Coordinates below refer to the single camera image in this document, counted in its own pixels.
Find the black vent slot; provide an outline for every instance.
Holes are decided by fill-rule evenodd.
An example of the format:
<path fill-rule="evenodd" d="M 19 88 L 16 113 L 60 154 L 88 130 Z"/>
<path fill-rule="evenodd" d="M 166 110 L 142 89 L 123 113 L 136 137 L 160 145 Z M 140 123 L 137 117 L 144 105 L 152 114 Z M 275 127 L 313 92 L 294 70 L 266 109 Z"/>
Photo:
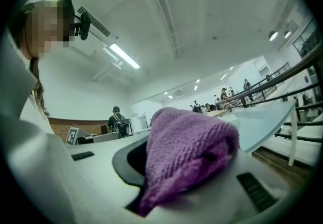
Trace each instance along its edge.
<path fill-rule="evenodd" d="M 82 14 L 83 12 L 87 12 L 90 16 L 92 25 L 96 27 L 100 32 L 102 32 L 104 36 L 108 37 L 110 35 L 110 31 L 108 31 L 101 23 L 99 23 L 97 19 L 92 16 L 92 14 L 90 14 L 86 9 L 83 8 L 83 6 L 79 8 L 77 12 L 79 14 Z"/>
<path fill-rule="evenodd" d="M 94 156 L 94 153 L 91 152 L 91 151 L 87 151 L 87 152 L 82 152 L 82 153 L 78 153 L 78 154 L 71 155 L 71 157 L 72 157 L 72 159 L 74 161 L 77 161 L 77 160 L 80 160 L 80 159 L 84 159 L 84 158 L 87 158 L 87 157 L 91 157 L 91 156 Z"/>
<path fill-rule="evenodd" d="M 259 183 L 252 173 L 238 175 L 237 179 L 259 212 L 276 203 L 277 200 Z"/>

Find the ceiling light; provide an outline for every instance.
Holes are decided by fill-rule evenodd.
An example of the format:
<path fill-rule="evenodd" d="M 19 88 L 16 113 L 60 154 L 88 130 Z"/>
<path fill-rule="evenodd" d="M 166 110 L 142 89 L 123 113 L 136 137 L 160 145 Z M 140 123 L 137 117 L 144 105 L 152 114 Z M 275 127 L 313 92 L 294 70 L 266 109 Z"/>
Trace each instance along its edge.
<path fill-rule="evenodd" d="M 285 31 L 285 33 L 284 33 L 285 38 L 289 38 L 291 35 L 292 35 L 292 32 L 290 32 L 290 31 Z"/>
<path fill-rule="evenodd" d="M 113 43 L 110 46 L 110 49 L 114 51 L 118 56 L 120 56 L 123 60 L 125 60 L 128 64 L 130 64 L 133 68 L 140 68 L 140 66 L 134 60 L 132 60 L 125 52 L 123 52 L 123 50 L 120 47 L 118 47 L 116 43 Z"/>
<path fill-rule="evenodd" d="M 277 31 L 271 31 L 269 32 L 269 41 L 273 41 L 278 36 Z"/>
<path fill-rule="evenodd" d="M 223 78 L 226 76 L 227 74 L 224 74 L 223 77 L 220 80 L 223 80 Z"/>

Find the long hair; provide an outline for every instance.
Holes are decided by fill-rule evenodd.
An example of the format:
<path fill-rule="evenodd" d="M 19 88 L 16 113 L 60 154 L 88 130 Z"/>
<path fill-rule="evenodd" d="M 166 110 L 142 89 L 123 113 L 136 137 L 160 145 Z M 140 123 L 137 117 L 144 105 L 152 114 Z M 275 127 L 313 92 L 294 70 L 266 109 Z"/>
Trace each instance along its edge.
<path fill-rule="evenodd" d="M 35 9 L 35 7 L 36 7 L 36 3 L 25 4 L 23 8 L 21 8 L 21 10 L 18 12 L 14 22 L 9 26 L 11 35 L 18 48 L 21 48 L 21 40 L 22 40 L 23 30 L 26 25 L 27 17 L 32 12 L 32 10 Z M 32 58 L 29 64 L 30 72 L 37 79 L 37 83 L 34 86 L 33 91 L 34 91 L 36 103 L 42 109 L 44 114 L 46 116 L 49 116 L 49 113 L 44 103 L 44 98 L 43 98 L 44 87 L 41 84 L 40 78 L 39 78 L 38 63 L 39 63 L 39 58 Z"/>

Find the purple towel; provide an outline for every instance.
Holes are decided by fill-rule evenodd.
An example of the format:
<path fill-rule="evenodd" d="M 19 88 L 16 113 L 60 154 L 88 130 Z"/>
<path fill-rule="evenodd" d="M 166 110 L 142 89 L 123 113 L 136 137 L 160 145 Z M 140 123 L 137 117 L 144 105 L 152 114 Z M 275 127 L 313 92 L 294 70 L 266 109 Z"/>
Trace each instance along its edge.
<path fill-rule="evenodd" d="M 151 122 L 142 216 L 223 170 L 239 147 L 236 127 L 219 118 L 166 107 Z"/>

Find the railing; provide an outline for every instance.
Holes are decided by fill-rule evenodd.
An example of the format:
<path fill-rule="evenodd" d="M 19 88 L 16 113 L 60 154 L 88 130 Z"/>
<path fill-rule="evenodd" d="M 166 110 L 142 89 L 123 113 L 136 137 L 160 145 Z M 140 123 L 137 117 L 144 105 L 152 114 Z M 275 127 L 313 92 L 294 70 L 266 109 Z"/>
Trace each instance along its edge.
<path fill-rule="evenodd" d="M 216 105 L 221 106 L 223 105 L 224 108 L 232 109 L 237 107 L 252 107 L 257 104 L 277 100 L 277 99 L 286 99 L 288 96 L 295 95 L 297 93 L 301 93 L 303 91 L 315 88 L 317 86 L 320 87 L 320 92 L 322 94 L 323 91 L 323 78 L 321 74 L 321 70 L 319 69 L 318 62 L 320 59 L 322 59 L 323 55 L 323 42 L 321 41 L 316 47 L 313 48 L 313 50 L 303 58 L 303 60 L 295 65 L 294 67 L 290 68 L 288 65 L 288 68 L 286 65 L 283 66 L 283 69 L 280 68 L 278 71 L 274 72 L 270 75 L 274 76 L 271 80 L 267 81 L 268 78 L 265 78 L 261 80 L 260 82 L 254 84 L 251 86 L 250 89 L 239 92 L 235 96 L 232 96 L 226 100 L 220 101 L 216 103 Z M 287 79 L 295 76 L 296 74 L 302 72 L 303 70 L 309 68 L 310 66 L 314 66 L 314 70 L 317 74 L 317 80 L 318 82 L 313 83 L 311 85 L 308 85 L 307 87 L 288 92 L 286 94 L 276 96 L 274 98 L 266 99 L 269 95 L 271 95 L 273 92 L 277 90 L 277 88 L 284 83 Z M 247 103 L 247 101 L 251 100 L 250 98 L 246 99 L 248 96 L 252 95 L 259 95 L 257 98 L 254 99 L 254 101 Z M 296 107 L 296 111 L 300 110 L 306 110 L 310 108 L 317 108 L 321 107 L 323 105 L 323 101 L 319 101 L 314 104 L 305 105 L 305 106 L 299 106 Z M 323 121 L 317 121 L 317 122 L 299 122 L 298 126 L 321 126 L 323 125 Z M 291 138 L 291 135 L 287 134 L 280 134 L 276 133 L 275 136 L 280 136 L 286 138 Z M 322 139 L 318 138 L 308 138 L 308 137 L 301 137 L 298 136 L 297 140 L 303 140 L 303 141 L 311 141 L 311 142 L 319 142 L 322 143 Z"/>

